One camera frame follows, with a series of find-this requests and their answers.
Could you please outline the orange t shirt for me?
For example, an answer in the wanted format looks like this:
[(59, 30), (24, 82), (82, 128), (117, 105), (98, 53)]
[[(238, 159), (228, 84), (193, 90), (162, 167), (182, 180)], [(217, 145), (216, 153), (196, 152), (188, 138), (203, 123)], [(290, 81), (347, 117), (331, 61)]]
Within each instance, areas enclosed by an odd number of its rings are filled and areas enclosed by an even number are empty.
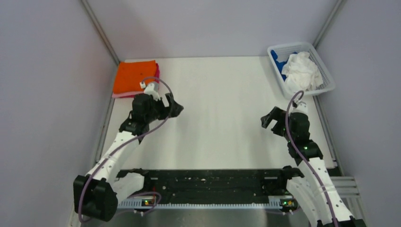
[(156, 61), (121, 62), (117, 68), (113, 92), (142, 91), (140, 82), (155, 77)]

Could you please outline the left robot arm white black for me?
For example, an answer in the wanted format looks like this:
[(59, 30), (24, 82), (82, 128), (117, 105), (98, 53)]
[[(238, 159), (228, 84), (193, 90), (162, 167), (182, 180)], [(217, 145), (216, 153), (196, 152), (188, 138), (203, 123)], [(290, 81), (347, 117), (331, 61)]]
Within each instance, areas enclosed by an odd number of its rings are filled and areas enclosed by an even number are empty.
[(121, 123), (116, 136), (99, 162), (85, 175), (78, 175), (73, 182), (74, 211), (81, 218), (87, 216), (110, 221), (118, 205), (131, 194), (150, 193), (152, 183), (143, 175), (130, 173), (121, 180), (117, 175), (132, 152), (144, 137), (158, 129), (149, 128), (154, 121), (164, 124), (177, 117), (183, 106), (174, 100), (172, 93), (165, 94), (168, 106), (155, 95), (138, 94), (132, 101), (128, 117)]

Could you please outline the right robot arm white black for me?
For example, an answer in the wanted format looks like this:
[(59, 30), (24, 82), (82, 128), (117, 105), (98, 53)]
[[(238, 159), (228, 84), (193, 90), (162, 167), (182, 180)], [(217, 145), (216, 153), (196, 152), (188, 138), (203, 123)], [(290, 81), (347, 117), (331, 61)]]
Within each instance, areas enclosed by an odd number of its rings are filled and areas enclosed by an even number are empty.
[(326, 168), (323, 154), (310, 138), (307, 108), (298, 105), (292, 112), (274, 107), (261, 118), (263, 128), (275, 120), (271, 129), (286, 139), (296, 167), (284, 167), (278, 177), (281, 194), (292, 195), (312, 227), (364, 227), (340, 197)]

